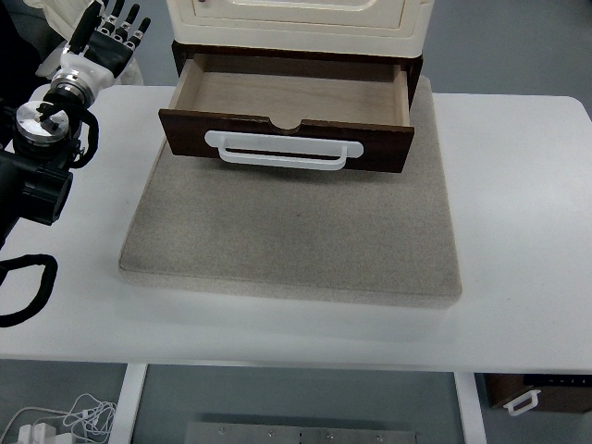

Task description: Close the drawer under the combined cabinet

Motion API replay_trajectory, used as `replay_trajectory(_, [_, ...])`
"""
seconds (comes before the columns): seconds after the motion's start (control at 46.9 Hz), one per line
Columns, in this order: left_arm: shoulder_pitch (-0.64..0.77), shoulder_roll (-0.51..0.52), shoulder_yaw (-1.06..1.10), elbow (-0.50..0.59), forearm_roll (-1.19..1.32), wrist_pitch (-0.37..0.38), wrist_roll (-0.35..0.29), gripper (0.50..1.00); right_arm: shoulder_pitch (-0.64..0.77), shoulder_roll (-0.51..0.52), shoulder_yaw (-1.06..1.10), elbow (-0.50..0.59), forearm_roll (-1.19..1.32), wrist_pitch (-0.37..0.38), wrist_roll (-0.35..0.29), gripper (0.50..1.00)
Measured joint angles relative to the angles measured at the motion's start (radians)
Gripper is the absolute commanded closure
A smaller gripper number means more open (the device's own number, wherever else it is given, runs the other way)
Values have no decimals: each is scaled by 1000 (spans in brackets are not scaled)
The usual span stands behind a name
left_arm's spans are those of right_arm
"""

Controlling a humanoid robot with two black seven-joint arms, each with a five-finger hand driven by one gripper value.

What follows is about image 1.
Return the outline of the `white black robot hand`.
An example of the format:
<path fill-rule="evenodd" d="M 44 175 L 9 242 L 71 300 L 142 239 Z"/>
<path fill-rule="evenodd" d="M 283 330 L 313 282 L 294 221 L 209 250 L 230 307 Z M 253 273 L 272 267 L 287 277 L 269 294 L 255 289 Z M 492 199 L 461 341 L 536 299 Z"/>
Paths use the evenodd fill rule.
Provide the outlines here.
<path fill-rule="evenodd" d="M 144 18 L 139 28 L 126 40 L 140 6 L 133 4 L 127 16 L 120 18 L 124 0 L 117 0 L 101 21 L 102 1 L 92 1 L 82 13 L 69 43 L 60 56 L 59 83 L 74 87 L 111 87 L 130 62 L 133 49 L 139 46 L 150 24 Z"/>

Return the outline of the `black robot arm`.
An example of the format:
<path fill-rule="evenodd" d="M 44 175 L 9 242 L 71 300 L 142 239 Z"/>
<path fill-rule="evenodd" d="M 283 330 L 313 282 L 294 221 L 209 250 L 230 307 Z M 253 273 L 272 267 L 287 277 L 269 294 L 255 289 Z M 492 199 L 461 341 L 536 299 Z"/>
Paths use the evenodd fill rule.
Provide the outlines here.
<path fill-rule="evenodd" d="M 99 146 L 99 124 L 90 108 L 128 66 L 151 20 L 137 23 L 134 4 L 91 1 L 59 53 L 57 70 L 40 101 L 1 104 L 1 125 L 11 150 L 1 152 L 1 237 L 17 222 L 52 225 L 60 217 L 75 169 L 85 167 Z"/>

